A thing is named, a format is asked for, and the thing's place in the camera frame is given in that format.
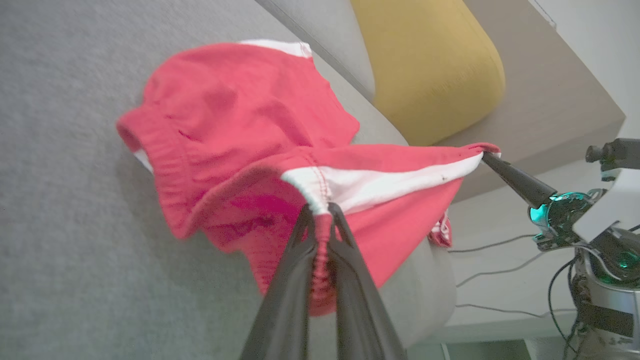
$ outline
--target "red garment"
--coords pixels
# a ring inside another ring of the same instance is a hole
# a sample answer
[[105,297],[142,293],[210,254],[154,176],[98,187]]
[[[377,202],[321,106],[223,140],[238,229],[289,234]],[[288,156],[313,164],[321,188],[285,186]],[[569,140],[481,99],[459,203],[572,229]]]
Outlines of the red garment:
[[489,144],[349,145],[359,123],[311,58],[244,44],[171,57],[117,128],[131,151],[147,153],[173,234],[201,229],[221,250],[244,252],[263,293],[309,203],[320,243],[313,315],[335,310],[328,202],[346,214],[382,286],[432,230],[446,229],[431,238],[451,246],[445,212],[462,177],[483,151],[499,151]]

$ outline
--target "wooden panel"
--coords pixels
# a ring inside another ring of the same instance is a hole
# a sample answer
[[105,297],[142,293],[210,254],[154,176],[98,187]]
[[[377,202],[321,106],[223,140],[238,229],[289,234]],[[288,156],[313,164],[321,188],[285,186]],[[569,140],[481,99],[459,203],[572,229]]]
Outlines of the wooden panel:
[[[439,145],[495,143],[503,159],[539,174],[615,137],[623,112],[527,0],[465,3],[500,53],[506,94],[486,119]],[[456,201],[501,186],[488,167],[479,167],[465,178]]]

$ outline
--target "yellow pillow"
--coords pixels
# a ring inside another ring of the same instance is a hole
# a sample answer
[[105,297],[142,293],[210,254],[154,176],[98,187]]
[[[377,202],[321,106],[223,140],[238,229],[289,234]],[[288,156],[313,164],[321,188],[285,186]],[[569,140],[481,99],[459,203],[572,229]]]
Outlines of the yellow pillow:
[[376,81],[374,105],[410,145],[481,120],[504,94],[495,46],[462,0],[351,0]]

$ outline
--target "gray fabric surface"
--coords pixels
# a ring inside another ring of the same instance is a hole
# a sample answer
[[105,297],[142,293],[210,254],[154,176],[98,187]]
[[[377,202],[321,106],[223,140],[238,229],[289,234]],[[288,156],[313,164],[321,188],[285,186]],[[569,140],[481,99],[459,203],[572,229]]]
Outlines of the gray fabric surface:
[[349,0],[256,0],[329,63],[367,100],[376,85]]
[[[251,0],[0,2],[0,359],[237,357],[261,300],[246,260],[173,238],[114,125],[170,55],[247,38],[296,40]],[[403,143],[317,65],[359,142]],[[453,305],[448,257],[421,249],[383,288],[405,341]],[[335,359],[334,321],[312,322],[312,359]]]

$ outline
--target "black knob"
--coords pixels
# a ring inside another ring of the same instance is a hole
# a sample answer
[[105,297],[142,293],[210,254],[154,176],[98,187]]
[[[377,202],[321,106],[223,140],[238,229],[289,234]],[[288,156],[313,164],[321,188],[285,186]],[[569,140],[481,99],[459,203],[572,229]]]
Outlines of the black knob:
[[587,148],[587,154],[584,156],[584,159],[588,163],[594,163],[596,161],[602,160],[603,156],[604,151],[601,147],[591,145]]

